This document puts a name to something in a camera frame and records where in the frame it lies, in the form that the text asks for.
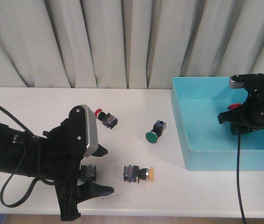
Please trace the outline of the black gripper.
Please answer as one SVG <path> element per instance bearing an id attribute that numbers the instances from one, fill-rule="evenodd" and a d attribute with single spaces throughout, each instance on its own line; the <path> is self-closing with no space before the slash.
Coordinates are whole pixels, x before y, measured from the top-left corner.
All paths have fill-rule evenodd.
<path id="1" fill-rule="evenodd" d="M 264 81 L 247 82 L 244 84 L 244 89 L 248 92 L 248 96 L 237 108 L 240 120 L 232 120 L 233 111 L 221 112 L 217 117 L 219 124 L 231 123 L 232 135 L 249 134 L 253 132 L 253 128 L 264 128 Z"/>
<path id="2" fill-rule="evenodd" d="M 73 221 L 81 216 L 78 203 L 114 193 L 114 188 L 99 185 L 93 181 L 77 186 L 80 161 L 84 158 L 74 158 L 69 153 L 67 142 L 68 118 L 60 126 L 47 133 L 45 144 L 40 138 L 34 136 L 37 145 L 37 176 L 40 180 L 55 187 L 62 221 Z M 98 145 L 97 150 L 91 154 L 102 157 L 108 150 Z"/>

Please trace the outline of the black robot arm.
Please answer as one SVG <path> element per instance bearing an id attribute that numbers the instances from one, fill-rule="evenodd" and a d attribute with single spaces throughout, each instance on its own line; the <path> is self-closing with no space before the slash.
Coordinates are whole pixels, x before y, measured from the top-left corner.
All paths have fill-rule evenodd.
<path id="1" fill-rule="evenodd" d="M 106 154 L 98 143 L 96 117 L 86 105 L 72 108 L 68 118 L 41 137 L 0 123 L 0 172 L 32 177 L 29 193 L 38 181 L 54 186 L 63 221 L 80 217 L 79 203 L 114 192 L 92 180 L 78 184 L 81 160 Z"/>
<path id="2" fill-rule="evenodd" d="M 245 89 L 246 100 L 228 106 L 227 112 L 218 115 L 220 124 L 229 123 L 233 135 L 264 129 L 264 74 L 241 74 L 229 78 L 231 89 Z"/>

